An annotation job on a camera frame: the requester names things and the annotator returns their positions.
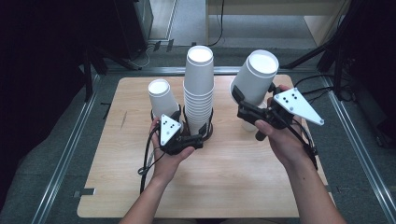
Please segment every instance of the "gray floor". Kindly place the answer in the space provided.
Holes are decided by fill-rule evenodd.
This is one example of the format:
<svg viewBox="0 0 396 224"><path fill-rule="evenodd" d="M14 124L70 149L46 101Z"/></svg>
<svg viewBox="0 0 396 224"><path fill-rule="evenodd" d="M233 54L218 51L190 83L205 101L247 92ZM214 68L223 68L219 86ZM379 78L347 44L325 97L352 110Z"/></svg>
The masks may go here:
<svg viewBox="0 0 396 224"><path fill-rule="evenodd" d="M119 221L118 218L78 217L79 198L73 196L75 191L84 188L93 155L106 122L104 116L107 105L104 104L111 103L119 80L122 77L158 75L149 72L152 71L150 69L157 67L184 66L188 46L194 41L199 43L198 37L183 35L187 37L184 40L181 37L176 37L176 31L193 34L193 32L189 33L187 28L173 27L172 33L175 35L173 48L170 51L167 50L166 46L160 47L157 51L149 49L149 58L143 54L134 61L137 64L146 64L149 61L148 66L143 67L141 71L128 71L115 63L108 62L110 70L106 76L100 77L91 113L87 117L70 163L65 169L66 172L61 180L62 184L57 191L53 205L42 223L117 223ZM287 35L288 32L288 30L274 30L271 33L273 41L276 41L277 37L282 35L288 36L290 39L298 39L299 36L305 36L309 39L307 32L301 32L300 34L292 32ZM269 46L252 44L250 48L227 47L225 43L229 44L233 41L227 35L224 38L225 42L222 45L212 49L215 55L215 66L240 66L249 53L258 47L272 51L281 64L289 63L314 48L309 47L310 44L305 45L303 43L300 43L300 47L296 43L297 47L290 48L294 45L287 45L288 42L283 38L279 38L281 40L278 43L274 42ZM182 41L185 41L187 47L179 47L184 45ZM280 70L279 73L290 75L294 83L303 77L311 77L317 74L315 65L319 56L294 70ZM301 91L308 91L323 87L323 85L320 78L315 78L302 83L299 88ZM74 125L83 109L84 91L84 89L81 90L75 97L72 104L59 119L51 135L42 144L34 148L21 163L8 192L7 203L0 214L0 223L31 223L34 220L35 212L44 196L46 187L57 168L69 136L73 132ZM396 165L396 150L381 148L376 144L373 131L354 102L344 102L343 105L346 107L348 115L353 120L362 142L390 192L396 193L393 191L395 190L394 186L396 186L396 176L392 172ZM372 185L362 169L361 162L347 136L343 123L332 106L331 97L327 94L324 95L314 102L313 107L326 119L326 125L323 127L311 124L308 124L308 126L318 146L323 169L340 212L348 223L389 223ZM299 223L299 220L298 218L291 218L288 222Z"/></svg>

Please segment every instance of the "hand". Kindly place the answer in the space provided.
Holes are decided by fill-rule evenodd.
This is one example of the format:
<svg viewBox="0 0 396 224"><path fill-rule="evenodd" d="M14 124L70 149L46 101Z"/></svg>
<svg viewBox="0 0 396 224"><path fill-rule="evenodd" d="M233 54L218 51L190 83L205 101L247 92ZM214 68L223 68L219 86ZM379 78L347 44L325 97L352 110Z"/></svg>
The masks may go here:
<svg viewBox="0 0 396 224"><path fill-rule="evenodd" d="M159 121L159 118L155 118L154 121L152 121L150 132L154 129ZM152 135L151 143L153 148L155 148L154 160L156 161L161 157L154 165L154 174L152 179L158 179L164 184L168 184L173 179L180 163L187 159L192 154L192 152L195 151L194 147L186 147L179 154L174 156L170 156L166 153L163 154L163 151L160 150L160 141L157 133Z"/></svg>
<svg viewBox="0 0 396 224"><path fill-rule="evenodd" d="M289 89L287 86L279 85L282 91ZM272 98L268 99L268 105L271 105ZM301 118L295 116L298 122L301 123ZM255 122L256 127L260 132L268 136L272 150L276 157L283 165L289 165L301 159L308 158L304 152L302 143L291 133L287 128L278 130L267 122L259 119ZM297 133L301 133L300 127L291 125Z"/></svg>

